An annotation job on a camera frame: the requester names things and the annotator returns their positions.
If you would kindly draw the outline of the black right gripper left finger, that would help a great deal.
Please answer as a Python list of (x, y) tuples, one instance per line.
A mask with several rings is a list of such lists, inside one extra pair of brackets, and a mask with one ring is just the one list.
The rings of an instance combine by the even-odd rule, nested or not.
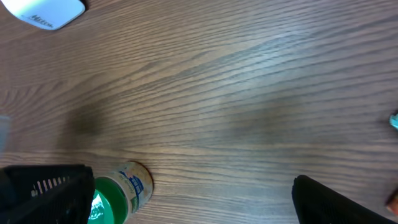
[(82, 164), (3, 167), (1, 224), (87, 224), (94, 191)]

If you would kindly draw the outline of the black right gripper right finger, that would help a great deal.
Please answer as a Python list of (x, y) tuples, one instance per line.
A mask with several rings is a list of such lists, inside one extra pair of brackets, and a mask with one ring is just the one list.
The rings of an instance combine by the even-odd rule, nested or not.
[(306, 175), (294, 179), (292, 200), (300, 224), (397, 224)]

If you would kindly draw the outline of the green capped bottle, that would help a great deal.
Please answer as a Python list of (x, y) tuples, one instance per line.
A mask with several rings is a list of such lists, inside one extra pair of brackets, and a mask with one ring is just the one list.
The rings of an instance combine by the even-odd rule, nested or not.
[(150, 172), (135, 161), (96, 177), (88, 224), (125, 224), (149, 201), (153, 188)]

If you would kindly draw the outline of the orange snack packet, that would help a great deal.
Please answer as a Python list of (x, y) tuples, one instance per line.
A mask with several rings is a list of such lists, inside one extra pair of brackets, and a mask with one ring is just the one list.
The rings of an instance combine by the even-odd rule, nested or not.
[(393, 213), (395, 216), (398, 216), (398, 190), (395, 189), (393, 193), (389, 196), (386, 201), (386, 208)]

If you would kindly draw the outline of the teal snack packet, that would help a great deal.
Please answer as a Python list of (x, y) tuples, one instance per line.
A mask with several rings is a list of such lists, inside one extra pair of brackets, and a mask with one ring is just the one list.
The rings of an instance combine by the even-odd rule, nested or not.
[(389, 118), (389, 123), (393, 128), (398, 129), (398, 114), (391, 115)]

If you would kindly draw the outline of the white barcode scanner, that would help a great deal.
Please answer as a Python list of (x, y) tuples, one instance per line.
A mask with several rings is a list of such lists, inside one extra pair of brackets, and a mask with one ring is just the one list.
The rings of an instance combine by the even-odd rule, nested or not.
[(1, 0), (16, 18), (44, 30), (58, 30), (86, 11), (80, 0)]

